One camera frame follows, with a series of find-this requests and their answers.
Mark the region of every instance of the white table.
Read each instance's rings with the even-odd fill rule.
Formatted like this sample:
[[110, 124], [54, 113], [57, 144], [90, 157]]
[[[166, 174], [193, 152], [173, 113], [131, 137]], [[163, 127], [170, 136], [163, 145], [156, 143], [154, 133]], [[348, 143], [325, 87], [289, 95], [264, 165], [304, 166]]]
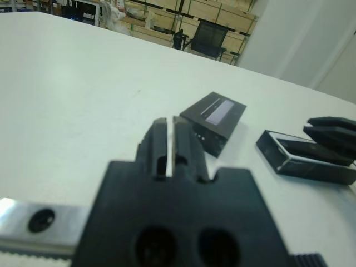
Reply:
[[[291, 253], [356, 265], [355, 185], [276, 175], [255, 147], [265, 129], [305, 137], [311, 117], [356, 120], [356, 105], [48, 14], [2, 14], [0, 32], [0, 197], [89, 206], [107, 163], [133, 160], [155, 118], [169, 118], [171, 140], [172, 116], [216, 91], [247, 109], [220, 158], [206, 155], [210, 175], [249, 168]], [[0, 262], [66, 266], [6, 254]]]

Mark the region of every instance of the chair backrest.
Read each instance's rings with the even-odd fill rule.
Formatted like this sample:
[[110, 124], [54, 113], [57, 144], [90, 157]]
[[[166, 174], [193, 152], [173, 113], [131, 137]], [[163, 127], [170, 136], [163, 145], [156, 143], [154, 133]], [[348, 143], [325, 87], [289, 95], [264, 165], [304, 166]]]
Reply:
[[191, 48], [211, 57], [218, 57], [228, 29], [208, 21], [201, 21], [191, 43]]

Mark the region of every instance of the hole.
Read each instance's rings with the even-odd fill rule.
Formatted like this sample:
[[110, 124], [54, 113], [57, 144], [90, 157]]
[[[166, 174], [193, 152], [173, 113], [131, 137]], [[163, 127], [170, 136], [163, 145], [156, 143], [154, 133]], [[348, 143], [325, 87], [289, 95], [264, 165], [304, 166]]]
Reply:
[[144, 267], [168, 267], [172, 264], [176, 244], [172, 234], [164, 228], [147, 228], [137, 241], [137, 258]]
[[28, 223], [30, 232], [39, 233], [45, 231], [55, 221], [55, 213], [53, 210], [44, 209], [36, 212]]
[[199, 236], [198, 250], [207, 267], [233, 267], [238, 263], [238, 246], [234, 238], [224, 230], [204, 230]]

